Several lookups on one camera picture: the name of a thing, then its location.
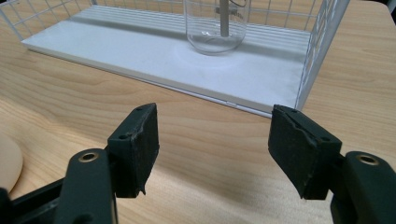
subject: metal rod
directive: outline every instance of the metal rod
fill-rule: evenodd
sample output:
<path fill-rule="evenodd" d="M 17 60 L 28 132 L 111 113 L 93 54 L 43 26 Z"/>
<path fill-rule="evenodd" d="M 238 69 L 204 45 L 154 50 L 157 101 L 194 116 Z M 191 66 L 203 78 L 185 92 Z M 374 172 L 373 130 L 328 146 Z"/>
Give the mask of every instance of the metal rod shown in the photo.
<path fill-rule="evenodd" d="M 229 2 L 228 0 L 220 0 L 220 34 L 222 37 L 230 35 L 230 21 L 229 21 Z"/>

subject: beige round object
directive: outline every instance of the beige round object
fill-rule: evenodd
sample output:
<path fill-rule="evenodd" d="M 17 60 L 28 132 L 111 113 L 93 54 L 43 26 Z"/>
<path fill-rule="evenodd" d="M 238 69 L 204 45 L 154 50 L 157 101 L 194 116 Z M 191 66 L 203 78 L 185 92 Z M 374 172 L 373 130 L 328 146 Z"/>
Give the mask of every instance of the beige round object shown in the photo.
<path fill-rule="evenodd" d="M 0 187 L 10 192 L 21 174 L 21 149 L 8 136 L 0 133 Z"/>

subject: white plastic base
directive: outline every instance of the white plastic base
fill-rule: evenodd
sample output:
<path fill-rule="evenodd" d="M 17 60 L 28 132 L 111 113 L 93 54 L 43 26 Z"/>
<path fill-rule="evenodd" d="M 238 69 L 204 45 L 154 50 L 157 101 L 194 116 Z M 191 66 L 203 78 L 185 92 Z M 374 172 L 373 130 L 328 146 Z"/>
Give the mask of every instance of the white plastic base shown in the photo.
<path fill-rule="evenodd" d="M 269 116 L 295 107 L 310 34 L 250 24 L 242 45 L 207 56 L 176 14 L 93 6 L 22 41 L 29 49 Z"/>

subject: clear glass jar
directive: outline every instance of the clear glass jar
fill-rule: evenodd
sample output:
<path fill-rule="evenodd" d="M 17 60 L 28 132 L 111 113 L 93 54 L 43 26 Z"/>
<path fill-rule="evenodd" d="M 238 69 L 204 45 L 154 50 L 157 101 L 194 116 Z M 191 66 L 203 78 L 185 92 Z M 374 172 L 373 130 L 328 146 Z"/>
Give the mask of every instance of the clear glass jar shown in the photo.
<path fill-rule="evenodd" d="M 186 33 L 204 54 L 238 47 L 245 37 L 250 0 L 184 0 Z"/>

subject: wooden table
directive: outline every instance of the wooden table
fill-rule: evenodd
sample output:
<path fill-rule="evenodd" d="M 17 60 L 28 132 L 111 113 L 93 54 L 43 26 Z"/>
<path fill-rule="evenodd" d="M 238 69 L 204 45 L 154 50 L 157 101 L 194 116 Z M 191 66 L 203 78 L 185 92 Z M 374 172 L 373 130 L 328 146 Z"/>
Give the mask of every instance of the wooden table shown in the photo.
<path fill-rule="evenodd" d="M 299 198 L 268 153 L 270 120 L 27 50 L 0 20 L 0 130 L 21 147 L 17 198 L 64 176 L 135 107 L 158 104 L 160 155 L 147 195 L 118 199 L 120 223 L 331 223 L 330 198 Z M 396 28 L 351 1 L 304 107 L 342 153 L 396 168 Z"/>

